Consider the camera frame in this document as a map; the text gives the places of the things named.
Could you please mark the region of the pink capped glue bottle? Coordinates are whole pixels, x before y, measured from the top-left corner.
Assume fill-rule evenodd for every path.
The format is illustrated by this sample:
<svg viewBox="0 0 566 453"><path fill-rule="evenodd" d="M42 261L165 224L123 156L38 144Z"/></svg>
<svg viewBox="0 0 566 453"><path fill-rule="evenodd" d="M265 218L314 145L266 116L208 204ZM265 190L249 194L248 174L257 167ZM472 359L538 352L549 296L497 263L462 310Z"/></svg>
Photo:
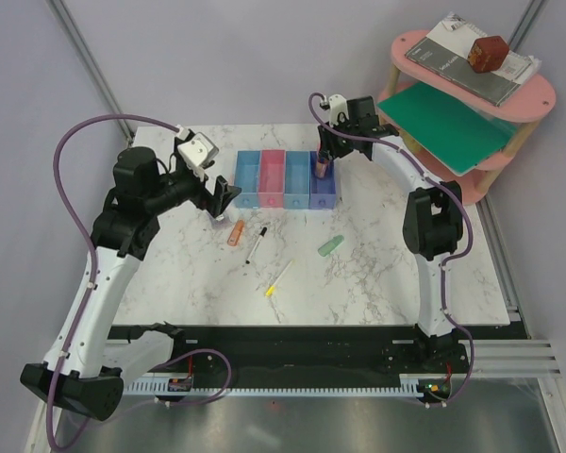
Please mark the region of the pink capped glue bottle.
<svg viewBox="0 0 566 453"><path fill-rule="evenodd" d="M317 157L313 165L313 175L316 178L323 179L327 176L329 161Z"/></svg>

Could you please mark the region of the light blue drawer box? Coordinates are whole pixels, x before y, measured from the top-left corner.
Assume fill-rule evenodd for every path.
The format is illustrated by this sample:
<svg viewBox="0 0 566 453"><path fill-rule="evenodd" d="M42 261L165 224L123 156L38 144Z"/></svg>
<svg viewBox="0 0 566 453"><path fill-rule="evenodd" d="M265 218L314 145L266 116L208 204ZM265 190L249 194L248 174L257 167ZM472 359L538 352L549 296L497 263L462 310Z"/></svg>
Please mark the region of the light blue drawer box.
<svg viewBox="0 0 566 453"><path fill-rule="evenodd" d="M310 194L310 153L287 151L285 162L284 208L305 210Z"/></svg>

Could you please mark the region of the orange correction tape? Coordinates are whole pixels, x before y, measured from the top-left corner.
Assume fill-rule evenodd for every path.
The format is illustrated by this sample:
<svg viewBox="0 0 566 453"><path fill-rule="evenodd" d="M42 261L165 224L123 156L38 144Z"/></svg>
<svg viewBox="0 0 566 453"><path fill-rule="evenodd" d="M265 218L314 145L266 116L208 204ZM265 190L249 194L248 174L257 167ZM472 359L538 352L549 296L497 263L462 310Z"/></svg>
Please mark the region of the orange correction tape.
<svg viewBox="0 0 566 453"><path fill-rule="evenodd" d="M244 221L242 219L238 220L233 226L233 229L227 239L227 244L229 246L236 246L240 240L244 229Z"/></svg>

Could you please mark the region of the purple drawer box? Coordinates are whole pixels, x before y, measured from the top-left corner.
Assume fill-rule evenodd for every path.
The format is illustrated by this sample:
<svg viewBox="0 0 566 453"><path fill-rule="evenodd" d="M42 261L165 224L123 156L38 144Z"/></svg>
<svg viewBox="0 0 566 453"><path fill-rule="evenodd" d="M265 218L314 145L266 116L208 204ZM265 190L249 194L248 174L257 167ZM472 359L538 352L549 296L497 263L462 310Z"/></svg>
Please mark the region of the purple drawer box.
<svg viewBox="0 0 566 453"><path fill-rule="evenodd" d="M335 165L331 161L327 165L325 175L315 175L317 153L310 152L310 188L309 204L310 210L333 210L337 203L337 187L335 177Z"/></svg>

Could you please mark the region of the pink drawer box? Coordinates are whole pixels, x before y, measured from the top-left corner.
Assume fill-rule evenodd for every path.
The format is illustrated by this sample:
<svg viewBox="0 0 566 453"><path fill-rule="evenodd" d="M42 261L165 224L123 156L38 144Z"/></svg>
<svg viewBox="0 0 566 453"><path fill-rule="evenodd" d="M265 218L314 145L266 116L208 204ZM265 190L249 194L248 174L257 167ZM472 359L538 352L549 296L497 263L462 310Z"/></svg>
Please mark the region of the pink drawer box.
<svg viewBox="0 0 566 453"><path fill-rule="evenodd" d="M267 149L261 152L258 201L261 208L284 206L285 151Z"/></svg>

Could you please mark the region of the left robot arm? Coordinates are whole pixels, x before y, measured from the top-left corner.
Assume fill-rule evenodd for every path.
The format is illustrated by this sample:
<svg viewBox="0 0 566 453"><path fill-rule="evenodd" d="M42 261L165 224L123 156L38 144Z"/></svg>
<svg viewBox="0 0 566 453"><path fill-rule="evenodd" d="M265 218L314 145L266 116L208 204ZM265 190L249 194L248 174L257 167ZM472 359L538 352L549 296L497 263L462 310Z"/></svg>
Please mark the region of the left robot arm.
<svg viewBox="0 0 566 453"><path fill-rule="evenodd" d="M143 327L124 346L107 346L125 290L159 231L161 214L190 201L216 218L240 194L218 176L212 191L206 170L217 147L202 135L175 140L175 169L161 173L145 146L122 151L113 167L114 186L92 227L85 275L61 331L42 362L29 363L21 383L45 402L105 421L124 389L154 368L177 371L188 360L182 331L167 323Z"/></svg>

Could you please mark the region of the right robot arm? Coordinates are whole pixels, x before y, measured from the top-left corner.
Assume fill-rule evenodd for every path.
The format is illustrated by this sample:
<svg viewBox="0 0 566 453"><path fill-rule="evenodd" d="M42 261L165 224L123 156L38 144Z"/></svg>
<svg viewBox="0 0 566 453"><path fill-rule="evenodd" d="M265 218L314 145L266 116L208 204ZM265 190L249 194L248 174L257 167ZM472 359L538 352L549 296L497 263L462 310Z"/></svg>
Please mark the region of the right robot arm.
<svg viewBox="0 0 566 453"><path fill-rule="evenodd" d="M464 353L458 327L452 322L448 301L450 262L457 257L458 243L474 237L456 182L434 176L405 148L399 131L382 125L375 101L366 96L347 100L339 94L313 93L308 108L319 120L319 147L313 174L329 173L336 159L358 152L385 170L407 195L402 236L418 266L420 308L412 344L401 348L405 361L422 370L452 370L452 362Z"/></svg>

